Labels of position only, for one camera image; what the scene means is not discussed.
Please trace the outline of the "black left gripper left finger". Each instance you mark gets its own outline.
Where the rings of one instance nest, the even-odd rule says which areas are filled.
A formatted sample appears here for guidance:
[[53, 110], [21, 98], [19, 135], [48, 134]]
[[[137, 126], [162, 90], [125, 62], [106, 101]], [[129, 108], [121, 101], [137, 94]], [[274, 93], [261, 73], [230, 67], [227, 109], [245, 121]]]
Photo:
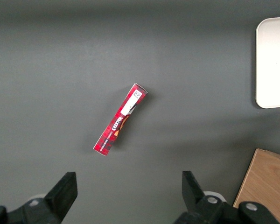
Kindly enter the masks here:
[[0, 224], [60, 224], [77, 198], [77, 177], [67, 172], [44, 196], [7, 211], [0, 205]]

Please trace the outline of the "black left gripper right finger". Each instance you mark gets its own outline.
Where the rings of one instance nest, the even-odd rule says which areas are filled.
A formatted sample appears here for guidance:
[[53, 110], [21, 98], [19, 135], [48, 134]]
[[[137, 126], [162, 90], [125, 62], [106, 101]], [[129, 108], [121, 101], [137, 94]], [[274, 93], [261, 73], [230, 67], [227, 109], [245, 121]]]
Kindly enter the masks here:
[[182, 197], [187, 211], [176, 224], [276, 224], [278, 220], [264, 205], [241, 202], [234, 208], [218, 196], [206, 195], [191, 171], [182, 172]]

